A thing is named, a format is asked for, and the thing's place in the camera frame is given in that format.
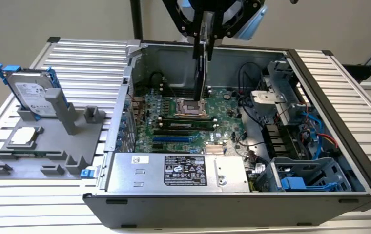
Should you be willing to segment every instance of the motherboard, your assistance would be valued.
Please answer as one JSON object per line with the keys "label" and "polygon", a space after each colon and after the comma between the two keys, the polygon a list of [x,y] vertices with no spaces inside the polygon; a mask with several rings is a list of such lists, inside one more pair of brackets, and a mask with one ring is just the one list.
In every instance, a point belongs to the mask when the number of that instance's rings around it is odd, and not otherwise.
{"label": "motherboard", "polygon": [[134,152],[244,155],[247,149],[236,145],[244,127],[233,91],[209,88],[205,98],[193,101],[150,89],[134,99]]}

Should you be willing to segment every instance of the hard drive label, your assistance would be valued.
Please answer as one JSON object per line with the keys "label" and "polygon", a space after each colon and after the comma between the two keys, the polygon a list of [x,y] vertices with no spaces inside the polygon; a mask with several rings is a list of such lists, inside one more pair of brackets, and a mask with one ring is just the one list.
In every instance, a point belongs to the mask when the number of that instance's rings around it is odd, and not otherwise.
{"label": "hard drive label", "polygon": [[203,156],[165,156],[164,184],[168,186],[207,186]]}
{"label": "hard drive label", "polygon": [[38,84],[16,82],[14,86],[18,93],[29,107],[29,109],[38,114],[54,115],[53,106],[45,100],[45,89]]}

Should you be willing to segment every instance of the red cable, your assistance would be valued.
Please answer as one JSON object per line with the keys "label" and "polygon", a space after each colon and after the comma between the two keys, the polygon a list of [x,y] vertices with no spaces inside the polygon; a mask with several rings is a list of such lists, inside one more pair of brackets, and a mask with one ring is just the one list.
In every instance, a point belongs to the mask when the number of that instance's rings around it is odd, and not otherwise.
{"label": "red cable", "polygon": [[336,140],[327,134],[324,133],[316,133],[319,136],[323,136],[323,137],[327,137],[328,139],[331,139],[331,141],[335,143],[335,147],[337,148],[337,143],[336,143]]}

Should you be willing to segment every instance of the blue tab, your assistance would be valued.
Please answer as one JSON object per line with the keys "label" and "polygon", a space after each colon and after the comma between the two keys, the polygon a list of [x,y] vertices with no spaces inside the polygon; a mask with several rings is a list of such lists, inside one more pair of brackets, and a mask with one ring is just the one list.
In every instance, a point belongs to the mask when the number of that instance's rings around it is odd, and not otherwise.
{"label": "blue tab", "polygon": [[281,186],[285,191],[305,190],[305,184],[301,177],[285,177],[281,179]]}
{"label": "blue tab", "polygon": [[285,177],[281,179],[281,186],[287,192],[329,192],[337,189],[337,183],[328,183],[324,186],[305,186],[301,177]]}
{"label": "blue tab", "polygon": [[81,179],[93,179],[94,178],[94,170],[82,169],[80,173]]}
{"label": "blue tab", "polygon": [[21,70],[21,67],[17,65],[8,65],[2,70],[5,72],[17,72]]}

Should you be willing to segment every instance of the capacitor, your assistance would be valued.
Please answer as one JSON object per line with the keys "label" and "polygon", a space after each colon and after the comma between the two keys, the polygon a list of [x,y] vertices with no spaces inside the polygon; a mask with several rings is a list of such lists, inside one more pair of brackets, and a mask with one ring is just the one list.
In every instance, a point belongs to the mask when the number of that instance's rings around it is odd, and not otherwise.
{"label": "capacitor", "polygon": [[224,94],[224,95],[223,95],[223,99],[224,99],[224,100],[231,100],[231,98],[232,98],[232,96],[231,96],[229,94]]}
{"label": "capacitor", "polygon": [[236,133],[235,132],[232,132],[232,134],[231,134],[231,140],[232,140],[232,142],[236,142]]}

